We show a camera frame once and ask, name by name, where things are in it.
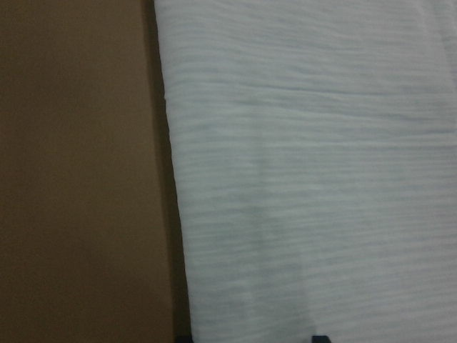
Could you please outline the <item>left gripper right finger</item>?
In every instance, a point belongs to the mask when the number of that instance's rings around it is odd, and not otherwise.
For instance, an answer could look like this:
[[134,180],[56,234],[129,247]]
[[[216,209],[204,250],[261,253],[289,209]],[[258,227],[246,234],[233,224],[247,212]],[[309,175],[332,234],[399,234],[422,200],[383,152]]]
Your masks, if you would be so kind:
[[327,335],[313,335],[311,343],[331,343],[331,339]]

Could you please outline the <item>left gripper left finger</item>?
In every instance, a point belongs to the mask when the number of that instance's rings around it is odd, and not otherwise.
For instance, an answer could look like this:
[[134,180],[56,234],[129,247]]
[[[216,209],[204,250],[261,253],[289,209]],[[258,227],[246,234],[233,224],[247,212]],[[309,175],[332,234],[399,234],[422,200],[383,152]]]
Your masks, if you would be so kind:
[[192,337],[185,336],[185,337],[177,337],[176,343],[193,343]]

